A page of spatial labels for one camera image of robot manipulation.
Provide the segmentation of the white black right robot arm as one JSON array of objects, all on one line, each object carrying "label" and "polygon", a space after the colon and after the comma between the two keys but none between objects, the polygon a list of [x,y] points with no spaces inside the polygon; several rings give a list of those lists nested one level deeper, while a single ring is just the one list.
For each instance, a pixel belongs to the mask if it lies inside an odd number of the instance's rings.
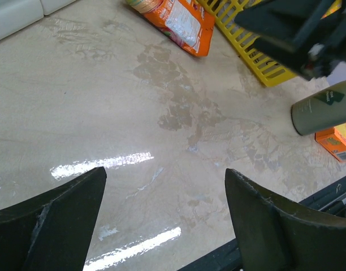
[{"label": "white black right robot arm", "polygon": [[256,35],[253,47],[298,76],[327,77],[346,62],[346,1],[326,15],[333,1],[262,1],[234,22]]}]

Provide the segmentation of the orange candy bag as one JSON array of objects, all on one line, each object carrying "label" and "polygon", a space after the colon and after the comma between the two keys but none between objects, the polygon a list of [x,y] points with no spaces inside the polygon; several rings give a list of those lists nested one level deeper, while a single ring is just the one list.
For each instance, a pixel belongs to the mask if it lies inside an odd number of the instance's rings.
[{"label": "orange candy bag", "polygon": [[196,57],[208,55],[215,18],[197,1],[132,0],[127,4],[184,51]]}]

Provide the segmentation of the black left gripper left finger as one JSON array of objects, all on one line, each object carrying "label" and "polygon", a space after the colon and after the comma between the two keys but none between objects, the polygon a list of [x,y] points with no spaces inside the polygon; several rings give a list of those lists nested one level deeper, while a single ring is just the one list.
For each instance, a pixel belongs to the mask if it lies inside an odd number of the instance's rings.
[{"label": "black left gripper left finger", "polygon": [[0,210],[0,270],[83,270],[105,185],[103,167]]}]

